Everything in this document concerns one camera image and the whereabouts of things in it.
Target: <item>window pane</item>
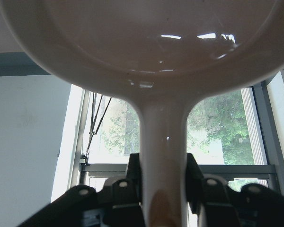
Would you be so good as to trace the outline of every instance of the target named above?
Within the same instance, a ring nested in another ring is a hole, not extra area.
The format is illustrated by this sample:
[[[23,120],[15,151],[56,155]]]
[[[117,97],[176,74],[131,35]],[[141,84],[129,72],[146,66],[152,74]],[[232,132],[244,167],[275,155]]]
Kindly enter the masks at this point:
[[[187,120],[187,152],[198,164],[266,165],[252,89],[198,103]]]
[[[93,131],[96,131],[100,119],[109,102],[109,97],[97,95],[95,113],[99,112]],[[92,96],[89,104],[88,120],[84,131],[83,151],[89,142],[92,115]],[[125,101],[112,98],[99,130],[92,137],[89,148],[89,163],[128,163],[131,153],[139,152],[139,119],[135,110]]]
[[[108,179],[108,177],[90,177],[89,182],[86,182],[85,184],[89,187],[94,188],[96,192],[99,192],[103,189],[103,185],[106,179]]]
[[[94,131],[109,97],[97,95]],[[83,151],[90,132],[92,98],[84,131]],[[264,145],[251,88],[207,98],[198,103],[187,120],[187,152],[198,164],[266,165]],[[139,152],[139,119],[125,101],[112,99],[89,149],[89,163],[128,163]]]
[[[258,183],[258,184],[261,184],[265,187],[268,187],[268,184],[267,184],[267,180],[266,179],[248,179],[248,178],[235,178],[233,181],[228,181],[228,186],[237,191],[237,192],[240,192],[241,191],[241,188],[246,185],[246,184],[249,184],[249,183]]]
[[[188,227],[198,227],[198,216],[196,214],[193,214],[187,206],[187,226]]]

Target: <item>window blind cord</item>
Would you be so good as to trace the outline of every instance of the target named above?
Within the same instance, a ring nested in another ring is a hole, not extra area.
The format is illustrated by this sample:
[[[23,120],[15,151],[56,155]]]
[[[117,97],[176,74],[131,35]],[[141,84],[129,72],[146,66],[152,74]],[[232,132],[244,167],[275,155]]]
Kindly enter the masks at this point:
[[[106,114],[106,112],[107,112],[107,109],[108,109],[108,106],[109,106],[109,104],[110,104],[110,101],[111,101],[111,99],[112,99],[112,97],[110,97],[110,99],[109,99],[109,101],[108,101],[108,103],[107,103],[107,106],[105,107],[105,110],[104,110],[104,112],[103,112],[103,115],[102,115],[102,117],[101,117],[101,119],[100,119],[100,121],[99,121],[99,124],[98,124],[98,126],[97,126],[97,129],[96,129],[96,131],[94,131],[94,128],[95,128],[95,125],[96,125],[97,116],[98,116],[98,112],[99,112],[99,109],[100,109],[100,106],[101,106],[102,98],[103,98],[103,95],[101,95],[101,98],[100,98],[100,101],[99,101],[99,105],[98,105],[98,108],[97,108],[96,115],[93,116],[93,112],[94,112],[94,110],[95,110],[95,109],[94,109],[95,100],[96,100],[96,97],[95,97],[95,99],[94,99],[94,96],[93,96],[92,117],[93,117],[94,119],[91,119],[91,126],[90,126],[91,130],[90,130],[90,132],[89,132],[89,143],[88,143],[87,150],[86,150],[86,156],[87,156],[87,158],[88,158],[88,156],[89,156],[89,148],[90,148],[90,145],[91,145],[92,138],[93,138],[94,135],[97,134],[97,132],[98,132],[100,126],[101,126],[101,123],[102,123],[102,121],[103,121],[103,118],[104,118],[104,116],[105,116],[105,114]]]

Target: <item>green tree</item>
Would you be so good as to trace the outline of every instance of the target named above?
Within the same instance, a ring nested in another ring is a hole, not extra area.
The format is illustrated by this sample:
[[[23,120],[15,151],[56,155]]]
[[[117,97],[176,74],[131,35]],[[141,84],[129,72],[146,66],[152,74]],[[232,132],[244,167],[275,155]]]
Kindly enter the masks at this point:
[[[139,118],[135,110],[125,101],[116,100],[119,105],[125,106],[126,111],[119,112],[111,117],[112,126],[109,135],[103,132],[103,139],[109,151],[118,151],[122,154],[139,152]]]
[[[201,129],[206,130],[207,138],[197,142],[191,132]],[[226,164],[254,164],[240,90],[207,98],[191,111],[187,120],[189,145],[208,152],[205,147],[213,140],[221,140]]]

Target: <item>spoon bowl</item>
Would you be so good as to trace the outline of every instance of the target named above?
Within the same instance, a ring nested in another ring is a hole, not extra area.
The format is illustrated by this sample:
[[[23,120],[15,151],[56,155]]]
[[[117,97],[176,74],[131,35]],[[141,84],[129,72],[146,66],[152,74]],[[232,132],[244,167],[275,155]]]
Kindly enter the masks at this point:
[[[186,226],[186,119],[201,99],[284,68],[284,0],[0,0],[46,71],[130,102],[147,226]]]

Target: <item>black clamp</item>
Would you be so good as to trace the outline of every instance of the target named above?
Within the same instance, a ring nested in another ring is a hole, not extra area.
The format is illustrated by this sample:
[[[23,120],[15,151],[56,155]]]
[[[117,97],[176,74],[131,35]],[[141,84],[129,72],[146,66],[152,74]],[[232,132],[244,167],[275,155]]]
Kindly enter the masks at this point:
[[[112,177],[100,192],[78,185],[18,227],[145,227],[141,209],[139,154],[131,154],[126,178]],[[284,197],[259,184],[241,192],[215,175],[203,175],[187,155],[186,197],[199,227],[275,227],[284,225]]]

